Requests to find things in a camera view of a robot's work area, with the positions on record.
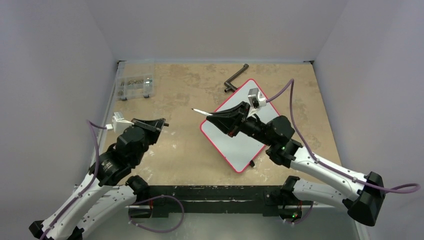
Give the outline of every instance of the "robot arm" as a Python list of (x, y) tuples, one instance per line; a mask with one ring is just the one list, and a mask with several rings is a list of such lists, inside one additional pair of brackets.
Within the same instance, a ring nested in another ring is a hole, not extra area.
[(138, 192), (133, 192), (131, 185), (116, 185), (140, 164), (149, 146), (158, 141), (162, 128), (169, 125), (164, 118), (126, 121), (119, 114), (113, 116), (112, 122), (114, 131), (122, 133), (116, 143), (99, 156), (97, 171), (96, 164), (93, 164), (82, 183), (53, 215), (31, 224), (29, 229), (34, 237), (80, 239), (77, 236), (87, 236), (105, 219), (134, 203), (136, 197), (142, 194), (140, 191), (144, 189), (140, 186)]
[[(266, 105), (266, 100), (257, 88), (250, 90), (248, 99), (249, 103), (243, 101), (233, 108), (211, 112), (206, 116), (206, 120), (229, 137), (242, 132), (269, 146), (266, 154), (275, 164), (307, 173), (329, 185), (305, 184), (299, 179), (292, 184), (291, 189), (287, 189), (299, 200), (313, 200), (335, 207), (344, 207), (349, 216), (356, 221), (374, 226), (386, 193), (356, 180), (383, 187), (382, 177), (375, 172), (367, 175), (352, 171), (317, 154), (314, 154), (315, 160), (306, 147), (292, 139), (295, 130), (287, 117), (281, 115), (267, 123), (259, 119), (256, 113)], [(354, 180), (329, 170), (324, 165), (348, 174)]]

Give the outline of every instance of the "cable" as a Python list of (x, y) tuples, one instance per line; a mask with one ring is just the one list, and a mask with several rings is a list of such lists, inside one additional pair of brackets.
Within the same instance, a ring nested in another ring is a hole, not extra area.
[(170, 229), (166, 229), (166, 230), (152, 229), (152, 228), (149, 228), (149, 227), (146, 227), (146, 226), (143, 226), (143, 225), (140, 225), (140, 224), (134, 222), (133, 219), (131, 219), (131, 216), (130, 215), (128, 215), (128, 219), (129, 219), (128, 224), (133, 224), (134, 226), (139, 227), (141, 229), (144, 229), (144, 230), (147, 230), (147, 231), (150, 231), (150, 232), (153, 232), (153, 233), (160, 233), (160, 234), (169, 233), (169, 232), (172, 232), (175, 229), (177, 229), (183, 223), (183, 220), (184, 220), (184, 207), (183, 207), (183, 204), (177, 198), (175, 198), (173, 196), (168, 196), (168, 195), (160, 195), (160, 196), (155, 196), (155, 197), (152, 197), (152, 198), (143, 200), (143, 201), (135, 202), (133, 205), (140, 205), (140, 204), (143, 204), (143, 203), (146, 203), (146, 202), (150, 202), (150, 201), (153, 201), (155, 199), (161, 199), (161, 198), (173, 199), (181, 207), (181, 218), (180, 218), (179, 222), (174, 227), (172, 227)]
[[(299, 135), (300, 139), (304, 143), (305, 148), (307, 149), (309, 155), (311, 156), (311, 158), (314, 161), (318, 162), (323, 167), (325, 167), (325, 168), (327, 168), (327, 169), (329, 169), (329, 170), (331, 170), (331, 171), (333, 171), (333, 172), (335, 172), (337, 174), (340, 174), (340, 175), (342, 175), (342, 176), (344, 176), (344, 177), (346, 177), (346, 178), (348, 178), (348, 179), (350, 179), (350, 180), (352, 180), (354, 182), (358, 182), (358, 183), (363, 184), (365, 186), (368, 186), (368, 187), (371, 187), (371, 188), (374, 188), (374, 189), (377, 189), (377, 190), (380, 190), (380, 191), (384, 191), (386, 193), (411, 194), (411, 193), (414, 193), (414, 192), (416, 192), (416, 191), (418, 191), (418, 190), (421, 189), (421, 186), (418, 183), (408, 183), (408, 184), (403, 184), (403, 185), (395, 186), (395, 187), (392, 187), (392, 188), (386, 188), (386, 187), (377, 186), (377, 185), (368, 183), (366, 181), (355, 179), (353, 176), (351, 176), (351, 175), (349, 175), (347, 173), (344, 173), (344, 172), (342, 172), (342, 171), (340, 171), (340, 170), (338, 170), (338, 169), (336, 169), (336, 168), (334, 168), (334, 167), (332, 167), (332, 166), (330, 166), (328, 164), (325, 164), (322, 161), (319, 161), (317, 159), (317, 157), (315, 156), (315, 154), (312, 152), (311, 147), (309, 146), (309, 144), (306, 142), (305, 138), (303, 137), (303, 135), (299, 131), (298, 127), (296, 126), (295, 119), (293, 117), (293, 89), (295, 87), (295, 80), (293, 78), (290, 79), (290, 81), (288, 81), (288, 83), (284, 86), (284, 88), (279, 93), (277, 93), (275, 96), (271, 97), (266, 102), (269, 103), (272, 100), (276, 99), (278, 96), (280, 96), (289, 87), (289, 85), (291, 85), (291, 87), (290, 87), (290, 102), (289, 102), (291, 122), (292, 122), (293, 127), (296, 130), (297, 134)], [(414, 187), (414, 188), (410, 188), (410, 189), (406, 189), (406, 190), (399, 190), (399, 189), (404, 189), (404, 188), (407, 188), (407, 187)]]
[(87, 120), (87, 124), (88, 124), (88, 127), (90, 128), (91, 137), (92, 137), (94, 144), (95, 144), (95, 148), (94, 148), (95, 149), (95, 167), (94, 167), (93, 177), (91, 178), (91, 180), (87, 184), (87, 186), (84, 187), (84, 189), (82, 189), (77, 194), (78, 197), (72, 198), (71, 201), (69, 201), (68, 204), (66, 204), (65, 207), (63, 207), (62, 210), (60, 210), (60, 212), (56, 215), (56, 217), (53, 219), (53, 221), (51, 221), (51, 223), (48, 225), (48, 228), (43, 232), (43, 234), (41, 235), (39, 240), (45, 239), (45, 237), (50, 232), (50, 230), (53, 229), (53, 226), (58, 222), (59, 218), (62, 217), (62, 215), (77, 201), (78, 198), (83, 196), (83, 194), (91, 187), (91, 185), (93, 184), (94, 180), (97, 177), (97, 173), (99, 172), (99, 165), (100, 165), (100, 154), (99, 154), (100, 150), (99, 150), (99, 143), (97, 142), (96, 133), (95, 133), (93, 127), (96, 127), (98, 129), (106, 129), (106, 127), (98, 126), (98, 125), (92, 123), (89, 120)]
[(305, 215), (304, 215), (304, 216), (302, 216), (302, 218), (300, 218), (299, 220), (294, 221), (293, 223), (296, 225), (296, 224), (300, 224), (301, 222), (305, 221), (305, 219), (309, 216), (309, 214), (311, 214), (311, 212), (312, 212), (312, 207), (313, 207), (313, 206), (314, 206), (314, 202), (312, 202), (312, 203), (310, 204), (310, 207), (309, 207), (309, 209), (307, 210), (307, 212), (305, 213)]

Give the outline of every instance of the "gray wall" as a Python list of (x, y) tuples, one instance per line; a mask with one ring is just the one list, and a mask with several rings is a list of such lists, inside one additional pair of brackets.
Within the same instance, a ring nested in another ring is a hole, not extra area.
[(116, 63), (82, 0), (0, 6), (0, 239), (26, 240), (86, 173)]
[[(350, 0), (314, 64), (342, 164), (424, 184), (424, 1)], [(424, 191), (389, 194), (371, 239), (422, 239)]]
[(347, 0), (86, 0), (119, 60), (309, 61)]

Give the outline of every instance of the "white marker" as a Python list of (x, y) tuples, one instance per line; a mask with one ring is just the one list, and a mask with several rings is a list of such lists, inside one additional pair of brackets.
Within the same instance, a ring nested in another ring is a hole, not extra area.
[(210, 114), (209, 112), (205, 112), (205, 111), (195, 109), (195, 108), (192, 108), (192, 110), (194, 110), (195, 112), (198, 112), (199, 114), (203, 114), (205, 116), (212, 116), (212, 114)]

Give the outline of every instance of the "clear plastic box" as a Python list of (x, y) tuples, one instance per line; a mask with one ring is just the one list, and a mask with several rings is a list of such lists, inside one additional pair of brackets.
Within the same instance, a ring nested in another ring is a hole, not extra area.
[(155, 63), (153, 61), (125, 64), (122, 72), (129, 73), (131, 76), (118, 77), (116, 94), (119, 99), (150, 98), (155, 94)]

